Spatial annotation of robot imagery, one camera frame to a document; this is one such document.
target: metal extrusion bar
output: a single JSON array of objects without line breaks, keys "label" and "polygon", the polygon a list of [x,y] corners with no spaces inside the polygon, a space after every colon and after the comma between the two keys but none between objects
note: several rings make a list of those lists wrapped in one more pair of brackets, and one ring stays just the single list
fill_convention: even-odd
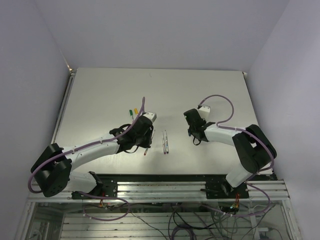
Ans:
[{"label": "metal extrusion bar", "polygon": [[24,240],[26,238],[36,208],[35,202],[27,202],[25,204],[14,240]]},{"label": "metal extrusion bar", "polygon": [[[272,201],[289,200],[289,194],[283,180],[278,181],[250,181],[254,186],[266,191]],[[206,193],[200,191],[205,188],[205,182],[118,182],[117,197],[126,199],[130,203],[178,203],[178,202],[232,202],[234,199],[207,199]],[[248,187],[249,198],[242,198],[242,202],[265,201],[266,196],[253,187]],[[29,202],[51,203],[98,203],[100,200],[73,200],[70,191],[63,191],[53,197],[42,194],[29,194]]]},{"label": "metal extrusion bar", "polygon": [[293,211],[293,206],[290,200],[282,201],[282,212],[286,226],[288,226],[288,234],[291,235],[292,240],[303,240],[301,231],[299,229],[297,218]]},{"label": "metal extrusion bar", "polygon": [[61,103],[61,106],[60,106],[58,119],[57,119],[56,124],[55,124],[53,137],[52,137],[52,140],[51,140],[52,144],[56,141],[56,137],[58,135],[58,132],[59,132],[59,129],[60,129],[60,125],[62,123],[62,119],[63,119],[64,113],[65,113],[65,109],[67,107],[67,103],[68,103],[69,95],[70,95],[70,92],[71,92],[71,88],[72,88],[72,85],[74,83],[74,79],[76,77],[76,73],[77,73],[76,69],[73,69],[71,71],[71,73],[70,73],[70,78],[69,78],[68,84],[66,86],[66,89],[65,89],[65,92],[64,92],[64,97],[63,97],[63,100],[62,100],[62,103]]},{"label": "metal extrusion bar", "polygon": [[[253,208],[249,208],[249,213],[250,214],[252,214],[254,212],[255,212],[255,210]],[[252,228],[254,229],[258,225],[256,216],[255,215],[250,216],[250,221],[251,221]],[[253,238],[255,240],[259,240],[260,239],[259,230],[255,229],[253,234],[254,234]]]},{"label": "metal extrusion bar", "polygon": [[[97,218],[115,218],[120,217],[123,213],[93,213],[92,215]],[[213,223],[213,218],[210,212],[197,212],[196,213],[206,225]],[[85,238],[90,240],[163,240],[161,233],[154,228],[159,229],[165,236],[168,235],[168,222],[172,215],[172,212],[156,212],[156,213],[134,213],[135,216],[129,214],[125,218],[106,222],[106,221],[95,221],[87,217],[83,217],[82,213],[68,213],[65,215],[63,221],[61,239],[70,240],[70,238],[78,239]],[[185,221],[192,224],[195,227],[203,227],[204,224],[199,220],[192,212],[181,212],[180,216]],[[180,224],[183,221],[176,217],[175,221]],[[176,227],[176,224],[171,220],[169,225],[170,231]],[[250,222],[245,219],[237,219],[237,231],[233,234],[236,238],[241,238],[248,232],[252,226]],[[266,229],[261,228],[259,231],[264,232]],[[216,227],[213,227],[211,231],[218,236],[220,233]],[[211,235],[207,230],[194,230],[198,240],[204,240],[209,238]],[[177,237],[174,239],[186,239],[188,233],[180,231],[177,233]]]}]

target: cable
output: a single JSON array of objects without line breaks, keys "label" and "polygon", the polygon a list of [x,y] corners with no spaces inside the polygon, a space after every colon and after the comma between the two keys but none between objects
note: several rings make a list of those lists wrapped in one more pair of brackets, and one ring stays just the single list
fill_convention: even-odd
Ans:
[{"label": "cable", "polygon": [[229,237],[225,236],[225,235],[223,234],[222,230],[221,230],[221,229],[226,230],[226,229],[222,226],[222,222],[223,222],[224,220],[228,219],[228,217],[225,217],[225,218],[219,217],[219,219],[216,219],[215,215],[216,215],[216,212],[211,212],[211,217],[212,217],[213,224],[215,225],[215,227],[216,227],[217,231],[219,232],[219,234],[221,235],[221,237],[224,238],[224,239],[232,239],[232,237],[229,238]]},{"label": "cable", "polygon": [[132,214],[134,217],[140,219],[140,220],[141,220],[142,222],[144,222],[145,224],[147,224],[149,227],[151,227],[151,228],[159,231],[159,232],[162,234],[162,236],[164,237],[164,239],[167,240],[167,237],[166,237],[166,236],[163,234],[163,232],[160,231],[158,228],[156,228],[156,227],[154,227],[154,226],[151,226],[149,223],[147,223],[147,222],[146,222],[145,220],[143,220],[141,217],[134,215],[132,212],[131,212],[131,214]]},{"label": "cable", "polygon": [[[230,103],[231,108],[232,108],[231,115],[230,115],[226,120],[218,121],[218,122],[216,123],[216,126],[217,126],[218,128],[221,128],[221,129],[241,131],[241,132],[249,135],[250,137],[252,137],[254,140],[256,140],[256,141],[264,148],[264,150],[268,153],[268,155],[269,155],[269,157],[270,157],[270,159],[271,159],[271,164],[270,164],[270,166],[261,169],[260,172],[271,169],[271,168],[274,166],[274,164],[275,164],[274,156],[272,155],[272,153],[270,152],[270,150],[268,149],[268,147],[267,147],[260,139],[258,139],[255,135],[253,135],[251,132],[249,132],[249,131],[247,131],[247,130],[245,130],[245,129],[235,128],[235,127],[230,127],[230,126],[220,126],[220,125],[219,125],[219,124],[221,124],[221,123],[226,123],[226,122],[228,122],[228,121],[234,116],[235,107],[234,107],[233,103],[230,101],[229,98],[227,98],[227,97],[225,97],[225,96],[223,96],[223,95],[214,94],[214,95],[207,96],[205,99],[203,99],[203,100],[200,102],[199,105],[202,105],[207,99],[209,99],[209,98],[211,98],[211,97],[221,97],[221,98],[223,98],[223,99],[226,99],[226,100]],[[252,179],[255,175],[256,175],[256,173],[253,174],[252,176],[250,176],[246,181]],[[220,209],[216,209],[216,208],[213,208],[213,207],[204,205],[204,204],[203,204],[203,206],[206,207],[206,208],[209,208],[209,209],[211,209],[211,210],[214,210],[214,211],[216,211],[216,212],[222,213],[222,214],[224,214],[224,215],[227,215],[227,216],[230,216],[230,217],[231,217],[231,216],[233,216],[233,217],[238,217],[238,218],[239,218],[239,217],[250,217],[250,216],[254,216],[254,215],[257,215],[257,214],[261,214],[261,213],[264,213],[265,211],[267,211],[268,208],[269,208],[270,205],[271,205],[271,199],[270,199],[270,197],[268,196],[268,194],[267,194],[265,191],[263,191],[262,189],[260,189],[260,188],[258,188],[258,187],[256,187],[256,186],[253,186],[253,185],[250,184],[250,183],[247,183],[247,185],[251,186],[252,188],[254,188],[254,189],[256,189],[256,190],[261,191],[261,192],[267,197],[267,199],[268,199],[268,204],[267,204],[267,206],[265,207],[265,209],[263,209],[262,211],[253,212],[253,213],[250,213],[250,214],[247,214],[247,215],[231,215],[231,214],[229,214],[229,213],[224,213],[224,212],[222,212]]]},{"label": "cable", "polygon": [[194,136],[192,142],[193,142],[193,144],[194,144],[195,146],[199,146],[200,143],[201,143],[201,140],[198,140],[198,143],[197,143],[197,144],[195,143],[195,141],[196,141],[196,137]]},{"label": "cable", "polygon": [[[214,236],[211,236],[211,237],[208,237],[208,238],[206,238],[206,239],[204,239],[204,240],[209,240],[209,239],[213,239],[213,238],[215,238]],[[228,237],[226,237],[226,236],[218,236],[218,238],[219,239],[227,239],[227,240],[230,240],[231,238],[228,238]]]},{"label": "cable", "polygon": [[234,107],[233,103],[231,102],[231,100],[230,100],[229,98],[227,98],[226,96],[223,96],[223,95],[214,94],[214,95],[207,96],[205,99],[203,99],[203,100],[200,102],[199,105],[202,105],[207,99],[209,99],[209,98],[211,98],[211,97],[220,97],[220,98],[223,98],[223,99],[227,100],[227,101],[230,103],[231,108],[232,108],[231,115],[230,115],[226,120],[218,121],[218,122],[216,123],[216,126],[217,126],[218,128],[221,128],[221,129],[228,129],[228,130],[235,130],[235,131],[244,132],[245,134],[248,134],[250,137],[252,137],[254,140],[256,140],[256,141],[264,148],[264,150],[268,153],[268,155],[269,155],[269,157],[270,157],[270,159],[271,159],[271,164],[270,164],[270,166],[261,169],[259,172],[272,169],[272,167],[273,167],[274,164],[275,164],[274,156],[273,156],[272,153],[270,152],[269,148],[268,148],[259,138],[257,138],[257,137],[256,137],[255,135],[253,135],[251,132],[248,132],[247,130],[244,130],[244,129],[241,129],[241,128],[235,128],[235,127],[231,127],[231,126],[220,126],[220,125],[219,125],[219,124],[228,122],[228,121],[234,116],[235,107]]},{"label": "cable", "polygon": [[112,197],[112,196],[94,196],[94,195],[90,195],[88,193],[85,193],[83,191],[78,191],[78,193],[88,197],[88,198],[92,198],[92,199],[102,199],[102,200],[120,200],[124,203],[127,204],[128,206],[128,210],[126,211],[125,214],[123,214],[122,216],[119,216],[119,217],[116,217],[116,218],[112,218],[112,219],[103,219],[103,218],[98,218],[98,217],[94,217],[94,216],[89,216],[87,213],[86,213],[86,206],[83,207],[83,216],[84,217],[87,217],[87,218],[90,218],[90,219],[94,219],[94,220],[98,220],[98,221],[104,221],[104,222],[111,222],[111,221],[115,221],[115,220],[119,220],[119,219],[122,219],[124,218],[125,216],[128,215],[128,213],[130,213],[131,211],[131,208],[130,208],[130,203],[123,199],[123,198],[120,198],[120,197]]},{"label": "cable", "polygon": [[[202,218],[201,218],[198,214],[196,214],[195,212],[194,212],[193,214],[196,215],[196,216],[198,217],[198,219],[200,219],[200,221],[203,223],[203,225],[204,225],[205,227],[207,226],[206,223],[205,223],[205,221],[203,221]],[[211,231],[211,229],[208,228],[208,227],[207,227],[207,229],[208,229],[208,231],[211,233],[211,235],[212,235],[213,237],[215,237],[215,239],[217,239],[216,236],[215,236],[215,234],[214,234],[214,232]]]},{"label": "cable", "polygon": [[34,237],[38,237],[38,235],[37,234],[33,234],[33,236],[29,237],[27,240],[33,239]]},{"label": "cable", "polygon": [[253,208],[251,208],[251,209],[255,209],[256,207],[266,207],[265,205],[255,205]]},{"label": "cable", "polygon": [[68,154],[71,154],[73,152],[77,152],[79,150],[82,150],[82,149],[85,149],[85,148],[88,148],[90,146],[93,146],[93,145],[96,145],[96,144],[101,144],[101,143],[106,143],[106,142],[112,142],[118,138],[120,138],[121,136],[125,135],[137,122],[139,116],[145,112],[145,101],[146,101],[146,98],[143,97],[142,98],[142,105],[141,105],[141,108],[140,108],[140,111],[139,113],[137,114],[136,118],[134,119],[134,121],[132,122],[132,124],[121,134],[115,136],[115,137],[112,137],[110,139],[103,139],[102,141],[94,141],[94,142],[90,142],[90,143],[87,143],[85,145],[82,145],[82,146],[79,146],[77,148],[75,148],[74,150],[69,150],[69,151],[66,151],[66,152],[62,152],[56,156],[53,156],[51,158],[49,158],[48,160],[44,161],[43,163],[41,163],[32,173],[31,173],[31,176],[29,177],[28,179],[28,189],[31,193],[33,194],[39,194],[39,193],[42,193],[42,190],[39,190],[39,191],[36,191],[36,190],[33,190],[32,186],[31,186],[31,182],[34,178],[34,176],[37,174],[37,172],[43,168],[45,165],[47,165],[48,163],[51,163],[53,162],[54,160],[60,158],[60,157],[63,157],[65,155],[68,155]]},{"label": "cable", "polygon": [[272,230],[276,230],[276,231],[279,233],[281,240],[284,240],[284,239],[282,238],[282,235],[281,235],[281,233],[280,233],[280,231],[279,231],[278,229],[270,228],[270,230],[271,230],[271,231],[272,231]]},{"label": "cable", "polygon": [[210,228],[213,224],[210,225],[205,225],[205,227],[197,227],[197,226],[191,226],[190,224],[188,224],[181,216],[178,212],[174,212],[172,218],[173,218],[173,222],[175,223],[176,226],[181,227],[181,225],[179,225],[176,220],[175,220],[175,214],[177,214],[179,216],[179,218],[183,221],[183,223],[186,225],[184,228],[187,229],[195,229],[195,230],[204,230],[204,229],[213,229]]},{"label": "cable", "polygon": [[264,213],[264,215],[261,217],[260,221],[256,224],[256,226],[250,228],[249,231],[247,231],[246,234],[243,235],[243,237],[242,237],[240,240],[244,239],[244,237],[245,237],[248,233],[250,233],[250,231],[253,230],[253,229],[254,229],[253,237],[255,237],[257,227],[258,227],[259,224],[262,222],[262,220],[265,218],[265,216],[267,215],[267,213],[270,212],[270,210],[273,209],[275,206],[276,206],[276,204],[274,204],[273,206],[271,206],[271,207],[269,208],[269,210]]},{"label": "cable", "polygon": [[194,231],[192,230],[192,228],[184,228],[183,225],[182,227],[179,227],[179,226],[176,226],[173,230],[172,230],[172,233],[171,233],[171,240],[174,240],[177,232],[179,232],[180,230],[185,230],[188,234],[189,234],[189,237],[190,237],[190,240],[197,240],[197,236],[195,235]]},{"label": "cable", "polygon": [[268,211],[270,209],[270,205],[271,205],[271,199],[269,197],[269,195],[262,189],[252,185],[251,183],[247,183],[248,186],[254,188],[254,189],[257,189],[259,190],[260,192],[262,192],[268,199],[268,204],[267,206],[263,209],[263,210],[260,210],[260,211],[256,211],[256,212],[253,212],[253,213],[249,213],[249,214],[236,214],[236,215],[233,215],[233,214],[230,214],[230,213],[227,213],[227,212],[224,212],[224,211],[221,211],[220,209],[217,209],[217,208],[214,208],[214,207],[211,207],[211,206],[208,206],[208,205],[205,205],[205,204],[201,204],[202,206],[204,206],[205,208],[207,209],[211,209],[215,212],[218,212],[218,213],[221,213],[225,216],[229,216],[229,217],[234,217],[234,218],[246,218],[246,217],[251,217],[251,216],[255,216],[255,215],[259,215],[259,214],[263,214],[265,213],[266,211]]},{"label": "cable", "polygon": [[234,219],[234,222],[233,222],[232,233],[231,233],[231,239],[232,239],[232,236],[238,232],[238,223],[237,223],[237,219],[238,219],[238,218],[235,218],[235,219]]},{"label": "cable", "polygon": [[127,154],[134,154],[137,150],[138,150],[138,148],[139,148],[139,146],[136,146],[136,148],[135,148],[135,150],[134,151],[126,151],[126,150],[124,150],[124,152],[125,153],[127,153]]}]

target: white wall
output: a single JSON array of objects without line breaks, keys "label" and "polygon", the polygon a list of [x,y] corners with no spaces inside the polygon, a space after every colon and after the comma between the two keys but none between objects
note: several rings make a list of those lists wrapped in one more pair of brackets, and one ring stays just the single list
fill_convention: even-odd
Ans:
[{"label": "white wall", "polygon": [[248,71],[289,0],[36,0],[71,68]]},{"label": "white wall", "polygon": [[69,70],[33,0],[0,6],[0,233],[14,238],[30,168],[50,143]]},{"label": "white wall", "polygon": [[319,239],[320,1],[291,0],[248,74],[306,240]]}]

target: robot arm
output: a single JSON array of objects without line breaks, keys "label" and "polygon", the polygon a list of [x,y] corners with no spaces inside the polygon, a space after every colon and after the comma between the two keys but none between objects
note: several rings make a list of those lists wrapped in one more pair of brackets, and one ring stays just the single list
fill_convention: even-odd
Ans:
[{"label": "robot arm", "polygon": [[[258,142],[241,130],[224,129],[216,126],[214,122],[207,122],[209,113],[210,107],[206,105],[186,111],[184,117],[189,125],[188,133],[193,136],[193,142],[195,139],[199,141],[198,144],[202,141],[219,142],[235,147],[239,162],[226,175],[227,184],[222,186],[226,193],[231,192],[270,163],[271,159]],[[260,139],[274,158],[277,156],[276,150],[257,125],[252,124],[244,129]]]},{"label": "robot arm", "polygon": [[61,155],[55,161],[47,163],[34,175],[43,195],[52,197],[62,190],[85,193],[94,191],[95,194],[99,194],[102,186],[94,172],[79,173],[73,170],[97,158],[125,152],[133,146],[150,148],[153,122],[156,118],[156,113],[143,113],[126,134],[113,141],[105,140],[119,136],[125,131],[123,128],[130,124],[112,129],[108,134],[85,144],[67,147],[60,147],[57,143],[50,144],[31,168],[33,173],[48,159]]}]

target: marker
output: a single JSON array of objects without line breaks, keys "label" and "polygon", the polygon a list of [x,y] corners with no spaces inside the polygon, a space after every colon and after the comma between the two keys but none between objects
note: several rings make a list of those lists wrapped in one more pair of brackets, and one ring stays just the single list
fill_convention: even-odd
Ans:
[{"label": "marker", "polygon": [[[154,131],[153,131],[153,134],[152,134],[152,136],[151,136],[151,141],[152,141],[152,139],[154,138],[155,133],[156,133],[156,130],[154,130]],[[145,149],[145,151],[144,151],[144,154],[143,154],[143,155],[147,155],[148,149],[149,149],[149,148],[146,148],[146,149]]]},{"label": "marker", "polygon": [[168,134],[167,134],[167,130],[165,131],[165,148],[166,148],[166,153],[169,154],[169,144],[168,144]]},{"label": "marker", "polygon": [[131,109],[129,110],[129,113],[130,113],[130,116],[131,116],[131,118],[132,118],[132,121],[134,121],[134,120],[135,120],[135,119],[134,119],[134,114],[133,114],[133,112],[132,112]]},{"label": "marker", "polygon": [[163,154],[166,154],[166,145],[165,145],[165,138],[162,138],[162,148],[163,148]]}]

